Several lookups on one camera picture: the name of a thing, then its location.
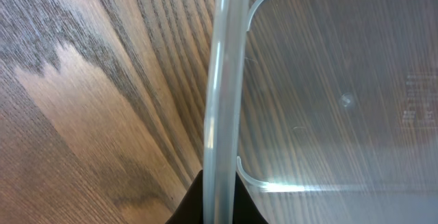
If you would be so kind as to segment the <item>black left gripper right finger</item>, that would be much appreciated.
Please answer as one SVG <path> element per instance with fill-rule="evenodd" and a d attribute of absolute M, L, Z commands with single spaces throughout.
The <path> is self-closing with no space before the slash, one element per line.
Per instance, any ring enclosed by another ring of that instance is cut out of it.
<path fill-rule="evenodd" d="M 268 224 L 238 174 L 235 176 L 233 224 Z"/>

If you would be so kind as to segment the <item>clear plastic container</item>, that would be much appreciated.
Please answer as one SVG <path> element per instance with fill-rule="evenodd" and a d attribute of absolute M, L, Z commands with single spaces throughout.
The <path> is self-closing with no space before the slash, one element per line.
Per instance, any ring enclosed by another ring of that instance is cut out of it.
<path fill-rule="evenodd" d="M 437 0 L 263 0 L 237 155 L 269 223 L 436 223 Z"/>

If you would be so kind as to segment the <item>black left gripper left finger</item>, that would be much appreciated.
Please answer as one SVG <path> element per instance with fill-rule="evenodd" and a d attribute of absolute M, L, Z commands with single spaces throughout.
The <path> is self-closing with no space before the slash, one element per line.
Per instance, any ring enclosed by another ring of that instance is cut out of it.
<path fill-rule="evenodd" d="M 203 171 L 199 171 L 166 224 L 203 224 Z"/>

